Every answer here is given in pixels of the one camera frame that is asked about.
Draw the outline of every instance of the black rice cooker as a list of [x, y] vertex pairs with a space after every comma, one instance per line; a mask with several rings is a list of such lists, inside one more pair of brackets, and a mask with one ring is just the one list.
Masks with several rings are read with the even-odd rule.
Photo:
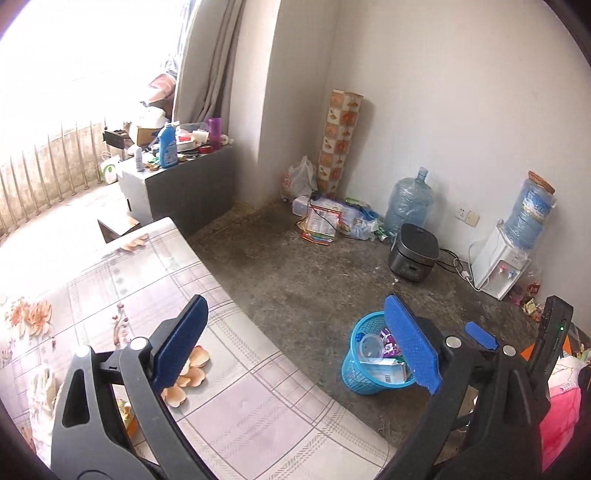
[[403, 223], [390, 249], [388, 265], [399, 277], [423, 281], [439, 258], [439, 243], [428, 230]]

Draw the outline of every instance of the curtain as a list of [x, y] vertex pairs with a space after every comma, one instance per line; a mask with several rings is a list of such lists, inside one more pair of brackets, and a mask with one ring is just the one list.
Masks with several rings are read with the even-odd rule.
[[244, 0], [201, 0], [191, 15], [177, 78], [173, 119], [220, 116], [228, 130], [233, 60]]

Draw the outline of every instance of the gray cabinet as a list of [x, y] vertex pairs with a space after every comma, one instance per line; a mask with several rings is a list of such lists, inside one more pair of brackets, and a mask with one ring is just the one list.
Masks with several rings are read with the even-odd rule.
[[157, 171], [136, 171], [134, 159], [117, 168], [129, 214], [142, 225], [170, 217], [189, 236], [233, 204], [236, 168], [230, 146]]

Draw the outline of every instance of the wall socket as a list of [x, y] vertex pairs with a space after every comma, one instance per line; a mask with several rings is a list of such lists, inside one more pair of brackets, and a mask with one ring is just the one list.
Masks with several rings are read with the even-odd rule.
[[466, 221], [466, 218], [468, 217], [468, 213], [469, 213], [469, 210], [467, 208], [464, 208], [461, 205], [457, 206], [456, 218], [460, 219], [462, 222]]

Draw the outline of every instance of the empty water bottle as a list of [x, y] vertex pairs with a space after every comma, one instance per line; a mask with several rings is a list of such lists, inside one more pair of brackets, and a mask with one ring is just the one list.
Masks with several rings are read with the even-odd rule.
[[395, 238], [403, 223], [423, 226], [429, 207], [433, 202], [433, 191], [425, 183], [429, 171], [421, 167], [416, 178], [400, 180], [390, 195], [384, 228]]

